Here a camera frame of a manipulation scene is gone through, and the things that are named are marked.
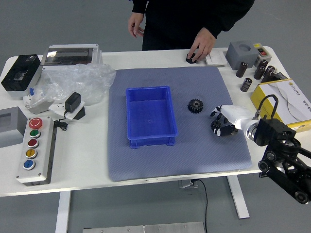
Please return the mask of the person's left hand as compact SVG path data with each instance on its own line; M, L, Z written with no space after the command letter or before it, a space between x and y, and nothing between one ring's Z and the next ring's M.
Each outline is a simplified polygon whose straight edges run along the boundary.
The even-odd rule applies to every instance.
M201 61L210 54L214 47L216 38L212 33L203 27L197 34L194 43L192 44L187 58L193 61Z

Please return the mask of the person's right hand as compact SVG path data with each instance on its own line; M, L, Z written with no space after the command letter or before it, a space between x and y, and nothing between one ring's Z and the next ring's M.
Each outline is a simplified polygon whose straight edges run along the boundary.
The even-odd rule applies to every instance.
M132 13L128 19L128 31L132 37L137 38L143 37L144 29L141 28L141 23L143 22L144 14L142 13Z

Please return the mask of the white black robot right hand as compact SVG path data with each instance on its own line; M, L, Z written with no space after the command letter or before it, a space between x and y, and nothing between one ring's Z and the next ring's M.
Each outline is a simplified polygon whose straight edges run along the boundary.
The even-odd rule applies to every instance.
M259 120L255 119L247 108L236 105L220 105L214 108L210 116L213 117L216 113L218 116L212 122L211 129L217 136L228 136L242 130L248 139L253 140L252 133Z

